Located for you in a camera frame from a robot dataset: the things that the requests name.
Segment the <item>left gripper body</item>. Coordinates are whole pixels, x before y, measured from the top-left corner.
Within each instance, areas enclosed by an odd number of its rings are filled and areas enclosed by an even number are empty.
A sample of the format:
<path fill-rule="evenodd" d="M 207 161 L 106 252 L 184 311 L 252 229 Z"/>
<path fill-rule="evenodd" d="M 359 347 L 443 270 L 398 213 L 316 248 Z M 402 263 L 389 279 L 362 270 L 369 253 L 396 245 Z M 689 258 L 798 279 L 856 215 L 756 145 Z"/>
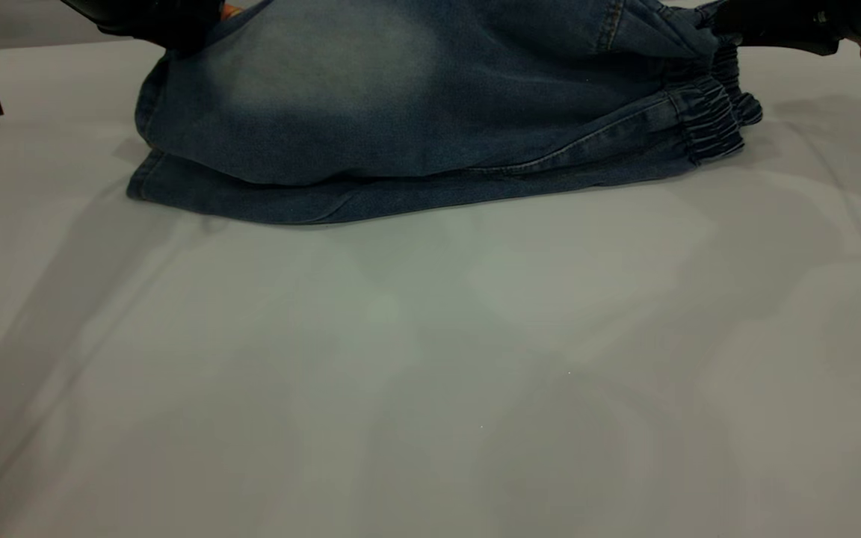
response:
<path fill-rule="evenodd" d="M 62 3 L 89 20 L 102 33 L 116 33 L 124 21 L 122 1 L 69 0 Z"/>

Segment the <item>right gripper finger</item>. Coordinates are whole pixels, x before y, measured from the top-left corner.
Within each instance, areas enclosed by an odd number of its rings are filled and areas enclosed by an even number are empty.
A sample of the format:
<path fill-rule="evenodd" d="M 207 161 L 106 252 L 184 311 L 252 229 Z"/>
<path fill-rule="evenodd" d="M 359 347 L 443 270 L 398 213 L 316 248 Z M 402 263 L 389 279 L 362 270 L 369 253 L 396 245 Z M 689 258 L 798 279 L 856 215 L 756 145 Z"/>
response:
<path fill-rule="evenodd" d="M 722 1 L 712 28 L 738 35 L 744 46 L 820 50 L 824 34 L 815 21 L 820 6 L 820 1 Z"/>

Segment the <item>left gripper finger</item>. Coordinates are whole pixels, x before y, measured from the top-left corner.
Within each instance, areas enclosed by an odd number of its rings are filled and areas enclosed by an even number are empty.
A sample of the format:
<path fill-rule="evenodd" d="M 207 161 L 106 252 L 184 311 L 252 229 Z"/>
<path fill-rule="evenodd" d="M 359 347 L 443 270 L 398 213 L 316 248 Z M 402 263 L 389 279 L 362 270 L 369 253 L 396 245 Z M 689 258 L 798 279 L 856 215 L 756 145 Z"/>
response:
<path fill-rule="evenodd" d="M 146 1 L 124 31 L 167 50 L 193 52 L 204 45 L 224 7 L 224 1 Z"/>

